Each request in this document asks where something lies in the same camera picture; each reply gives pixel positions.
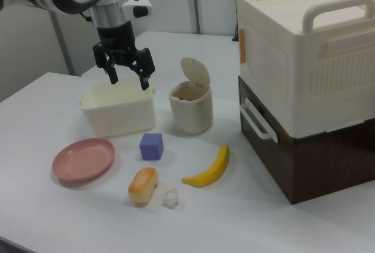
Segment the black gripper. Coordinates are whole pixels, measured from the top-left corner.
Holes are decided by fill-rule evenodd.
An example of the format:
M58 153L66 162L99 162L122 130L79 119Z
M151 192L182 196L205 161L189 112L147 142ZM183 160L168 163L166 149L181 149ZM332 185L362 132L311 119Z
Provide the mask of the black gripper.
M111 84L118 82L114 65L129 66L137 73L142 90L149 87L149 78L155 71L148 48L138 50L131 21L114 28L97 28L100 42L93 46L96 66L109 76Z

